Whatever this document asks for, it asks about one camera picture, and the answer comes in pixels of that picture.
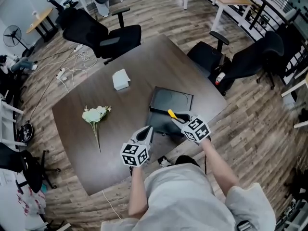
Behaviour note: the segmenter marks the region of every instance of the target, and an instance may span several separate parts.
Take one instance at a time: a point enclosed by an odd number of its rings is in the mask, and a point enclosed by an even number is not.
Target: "white shirt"
[[[225,203],[214,196],[205,173],[196,165],[162,168],[145,180],[148,210],[138,220],[102,223],[102,231],[234,231],[248,220],[257,231],[273,231],[275,214],[260,185],[232,187]]]
[[[14,61],[14,59],[16,58],[16,56],[13,56],[13,55],[7,55],[6,57],[6,61],[5,63],[3,63],[0,68],[1,70],[5,73],[5,74],[8,74],[9,73],[9,70],[16,62]]]

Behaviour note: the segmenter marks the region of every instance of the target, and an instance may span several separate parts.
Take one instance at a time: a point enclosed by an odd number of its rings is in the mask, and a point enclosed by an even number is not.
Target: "white flower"
[[[104,115],[106,113],[106,108],[105,107],[101,107],[101,106],[98,106],[96,108],[96,110],[101,114],[101,115]]]
[[[82,118],[88,122],[99,122],[101,120],[100,113],[96,109],[90,109],[82,114]]]

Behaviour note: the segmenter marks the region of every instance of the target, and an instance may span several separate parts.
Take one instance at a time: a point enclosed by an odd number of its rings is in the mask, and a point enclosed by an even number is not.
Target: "standing fan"
[[[7,29],[5,29],[3,33],[3,42],[8,47],[14,47],[18,43],[21,43],[25,47],[25,51],[23,52],[22,56],[28,57],[32,51],[34,50],[34,47],[32,46],[30,49],[20,41],[21,39],[21,30],[17,26],[9,26]]]

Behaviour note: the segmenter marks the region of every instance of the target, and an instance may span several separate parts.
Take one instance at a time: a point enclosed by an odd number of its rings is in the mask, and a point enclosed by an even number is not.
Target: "laminate flooring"
[[[207,0],[189,0],[188,9],[182,8],[183,0],[110,0],[110,11],[129,6],[131,10],[124,13],[125,25],[139,24],[142,28],[142,42],[159,34],[165,34],[185,53],[196,43],[204,41],[216,46],[217,41],[209,35],[217,7]],[[109,30],[119,28],[116,16],[102,18],[99,21]],[[223,14],[218,32],[230,40],[229,46],[223,46],[223,52],[231,57],[238,51],[246,48],[253,41],[227,15]],[[77,44],[64,40],[59,31],[56,36],[31,56],[33,60],[40,60],[47,56],[65,51]],[[83,47],[81,51],[88,51],[94,59],[93,51]],[[47,220],[60,223],[63,220],[72,224],[73,230],[99,230],[101,222],[117,219],[103,192],[88,196],[72,169],[70,162],[61,144],[60,137],[53,119],[51,108],[67,94],[64,84],[55,79],[60,67],[86,70],[88,76],[104,67],[103,59],[90,67],[95,60],[85,62],[76,58],[75,53],[69,50],[63,54],[50,57],[38,62],[38,69],[30,74],[25,85],[27,89],[22,94],[25,101],[20,107],[25,114],[24,122],[31,116],[38,100],[46,90],[41,102],[32,115],[31,123],[35,128],[35,135],[27,149],[35,156],[41,156],[43,150],[49,150],[46,157],[46,166],[59,167],[62,171],[50,175],[56,189],[49,189],[46,193]],[[68,91],[86,78],[86,73],[76,71],[74,82],[72,73],[66,71],[64,76]],[[284,196],[288,189],[283,186],[291,177],[291,170],[296,166],[298,155],[307,160],[307,129],[293,129],[298,122],[298,112],[306,105],[307,90],[301,90],[296,107],[287,108],[280,94],[286,90],[280,79],[275,77],[275,90],[270,89],[266,77],[260,84],[256,83],[257,76],[238,79],[226,95],[228,107],[210,122],[212,141],[217,151],[230,164],[240,178],[243,187],[252,182],[259,182],[268,197],[276,216],[285,209],[290,197]],[[184,142],[167,154],[171,161],[177,156],[187,154],[192,156],[204,167],[204,154],[200,147],[190,142]],[[158,169],[157,162],[145,169],[145,175]],[[213,184],[216,196],[224,200],[223,194],[217,186],[214,177],[208,168],[208,177]],[[105,189],[104,193],[121,217],[127,217],[127,207],[130,189],[130,178]]]

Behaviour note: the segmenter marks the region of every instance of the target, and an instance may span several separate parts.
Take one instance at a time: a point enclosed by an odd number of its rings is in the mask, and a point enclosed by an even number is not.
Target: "black tray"
[[[183,134],[171,121],[168,109],[174,113],[190,111],[192,109],[193,95],[155,87],[146,125],[151,125],[155,132],[167,135]]]

